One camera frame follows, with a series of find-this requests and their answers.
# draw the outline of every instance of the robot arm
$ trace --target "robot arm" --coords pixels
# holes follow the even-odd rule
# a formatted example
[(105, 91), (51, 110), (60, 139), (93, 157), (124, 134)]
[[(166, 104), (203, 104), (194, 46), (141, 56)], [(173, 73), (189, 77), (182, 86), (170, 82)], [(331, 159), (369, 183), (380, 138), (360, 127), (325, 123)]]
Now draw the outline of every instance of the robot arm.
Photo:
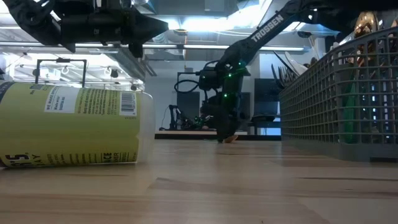
[(96, 0), (3, 1), (18, 25), (40, 43), (60, 44), (71, 52), (78, 42), (119, 42), (129, 44), (133, 56), (142, 57), (142, 44), (169, 29), (166, 22), (115, 0), (102, 0), (101, 7)]
[[(222, 83), (223, 91), (219, 96), (219, 103), (218, 105), (205, 105), (208, 114), (213, 115), (218, 123), (216, 128), (219, 141), (232, 136), (245, 117), (242, 116), (239, 109), (243, 76), (250, 75), (245, 67), (256, 56), (261, 47), (296, 21), (307, 24), (322, 24), (327, 28), (348, 35), (353, 30), (360, 10), (364, 8), (373, 10), (375, 4), (370, 1), (363, 1), (363, 7), (355, 8), (350, 4), (348, 5), (350, 7), (345, 4), (337, 4), (338, 1), (291, 0), (272, 18), (258, 27), (253, 34), (235, 42), (225, 50), (224, 55), (215, 66), (216, 78), (213, 79), (214, 83)], [(383, 1), (380, 2), (381, 4), (389, 5), (390, 8), (398, 7), (398, 3), (394, 3), (394, 6), (392, 6), (390, 1), (381, 1)], [(206, 75), (202, 75), (200, 80), (204, 80), (205, 77)]]

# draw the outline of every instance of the can label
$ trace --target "can label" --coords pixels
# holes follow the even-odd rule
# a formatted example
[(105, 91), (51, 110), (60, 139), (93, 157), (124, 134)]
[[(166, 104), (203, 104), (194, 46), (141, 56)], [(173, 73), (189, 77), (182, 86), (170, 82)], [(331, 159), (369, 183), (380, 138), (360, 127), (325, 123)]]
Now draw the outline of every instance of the can label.
[(0, 159), (9, 167), (136, 162), (132, 91), (0, 84)]

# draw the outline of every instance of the ceiling light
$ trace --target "ceiling light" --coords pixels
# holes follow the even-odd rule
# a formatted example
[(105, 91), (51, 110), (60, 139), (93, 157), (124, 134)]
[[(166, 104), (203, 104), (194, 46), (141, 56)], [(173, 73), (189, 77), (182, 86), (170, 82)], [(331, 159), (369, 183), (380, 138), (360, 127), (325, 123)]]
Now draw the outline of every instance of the ceiling light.
[(181, 26), (182, 29), (193, 32), (209, 32), (233, 29), (234, 25), (227, 18), (189, 17)]
[(144, 44), (145, 49), (176, 49), (175, 44)]
[(305, 49), (303, 47), (261, 47), (260, 50), (275, 50), (275, 51), (295, 51), (301, 52)]
[(198, 45), (198, 44), (185, 44), (185, 49), (217, 49), (217, 50), (225, 50), (229, 46), (228, 45)]
[(91, 50), (88, 53), (90, 54), (117, 54), (119, 51), (117, 50)]
[(19, 26), (0, 26), (0, 29), (21, 29)]
[[(185, 49), (214, 49), (214, 50), (225, 50), (228, 45), (194, 45), (185, 44)], [(304, 47), (261, 47), (262, 51), (275, 50), (275, 51), (304, 51)]]

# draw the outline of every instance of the desk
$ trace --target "desk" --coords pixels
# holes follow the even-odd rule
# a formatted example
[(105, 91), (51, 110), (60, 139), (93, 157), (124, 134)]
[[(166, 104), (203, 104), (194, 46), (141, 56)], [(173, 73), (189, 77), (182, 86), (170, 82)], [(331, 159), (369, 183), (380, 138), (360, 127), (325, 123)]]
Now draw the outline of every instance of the desk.
[(156, 140), (147, 164), (0, 169), (0, 222), (396, 224), (397, 169), (276, 141)]

